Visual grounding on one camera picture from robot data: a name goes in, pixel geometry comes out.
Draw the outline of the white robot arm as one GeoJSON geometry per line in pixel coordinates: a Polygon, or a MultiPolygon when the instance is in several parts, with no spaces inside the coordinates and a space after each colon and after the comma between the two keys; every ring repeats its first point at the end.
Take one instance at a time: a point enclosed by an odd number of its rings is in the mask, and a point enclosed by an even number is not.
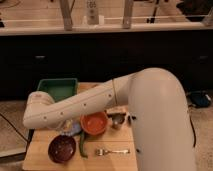
{"type": "Polygon", "coordinates": [[[44,91],[32,92],[23,125],[40,129],[124,105],[132,117],[138,171],[197,171],[196,140],[183,86],[162,68],[114,78],[59,102],[44,91]]]}

